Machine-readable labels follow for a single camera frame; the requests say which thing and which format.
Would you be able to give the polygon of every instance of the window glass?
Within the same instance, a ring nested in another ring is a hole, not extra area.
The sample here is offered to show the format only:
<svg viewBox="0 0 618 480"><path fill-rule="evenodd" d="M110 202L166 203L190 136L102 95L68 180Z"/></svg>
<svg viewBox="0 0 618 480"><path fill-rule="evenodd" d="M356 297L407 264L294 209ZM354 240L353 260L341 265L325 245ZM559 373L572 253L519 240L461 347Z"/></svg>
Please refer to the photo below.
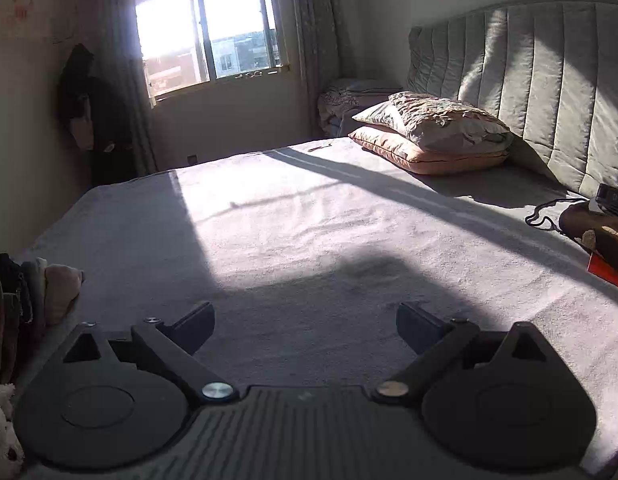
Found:
<svg viewBox="0 0 618 480"><path fill-rule="evenodd" d="M268 68L260 0L204 3L217 77Z"/></svg>
<svg viewBox="0 0 618 480"><path fill-rule="evenodd" d="M274 66L280 65L280 51L278 49L278 34L276 32L276 20L273 15L273 5L271 0L265 0L267 6L267 17L269 18L269 35L273 47Z"/></svg>
<svg viewBox="0 0 618 480"><path fill-rule="evenodd" d="M191 0L135 3L149 93L158 96L208 80L200 73Z"/></svg>

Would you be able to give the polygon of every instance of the sky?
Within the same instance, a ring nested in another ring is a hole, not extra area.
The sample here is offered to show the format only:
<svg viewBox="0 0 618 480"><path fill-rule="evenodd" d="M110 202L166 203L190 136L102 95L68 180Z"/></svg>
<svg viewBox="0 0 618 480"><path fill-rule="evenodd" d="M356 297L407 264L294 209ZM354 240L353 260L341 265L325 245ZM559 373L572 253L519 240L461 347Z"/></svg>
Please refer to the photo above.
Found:
<svg viewBox="0 0 618 480"><path fill-rule="evenodd" d="M266 4L273 28L271 0ZM260 0L205 0L205 10L211 40L263 30ZM136 6L135 12L145 59L194 45L189 0L148 0Z"/></svg>

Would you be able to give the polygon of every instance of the channel-tufted headboard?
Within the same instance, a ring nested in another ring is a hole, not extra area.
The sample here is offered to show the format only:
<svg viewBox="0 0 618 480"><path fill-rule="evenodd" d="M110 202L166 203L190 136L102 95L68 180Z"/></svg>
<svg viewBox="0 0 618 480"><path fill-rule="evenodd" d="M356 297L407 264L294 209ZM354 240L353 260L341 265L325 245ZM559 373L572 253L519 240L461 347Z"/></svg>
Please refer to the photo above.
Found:
<svg viewBox="0 0 618 480"><path fill-rule="evenodd" d="M409 89L498 116L526 141L515 162L586 196L618 186L618 4L479 10L415 27L409 43Z"/></svg>

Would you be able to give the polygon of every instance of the white plush toy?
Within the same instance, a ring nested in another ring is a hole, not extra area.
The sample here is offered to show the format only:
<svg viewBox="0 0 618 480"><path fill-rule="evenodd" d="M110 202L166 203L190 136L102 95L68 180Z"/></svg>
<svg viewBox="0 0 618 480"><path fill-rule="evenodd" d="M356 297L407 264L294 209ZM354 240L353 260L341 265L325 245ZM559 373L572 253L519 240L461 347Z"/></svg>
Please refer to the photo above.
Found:
<svg viewBox="0 0 618 480"><path fill-rule="evenodd" d="M13 384L0 384L0 480L15 478L22 468L25 454L10 422L13 408Z"/></svg>

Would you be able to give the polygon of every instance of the gray bedsheet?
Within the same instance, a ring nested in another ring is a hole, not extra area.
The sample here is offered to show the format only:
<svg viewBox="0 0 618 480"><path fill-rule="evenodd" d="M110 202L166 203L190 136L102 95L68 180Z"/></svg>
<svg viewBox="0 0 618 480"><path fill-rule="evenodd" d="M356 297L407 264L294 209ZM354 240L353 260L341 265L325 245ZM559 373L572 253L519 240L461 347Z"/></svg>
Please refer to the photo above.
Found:
<svg viewBox="0 0 618 480"><path fill-rule="evenodd" d="M20 255L86 273L20 385L79 321L169 322L201 300L217 326L196 357L229 381L374 384L414 358L394 316L415 300L485 329L534 322L596 404L595 472L618 446L618 289L522 220L564 195L513 167L416 178L349 139L94 189Z"/></svg>

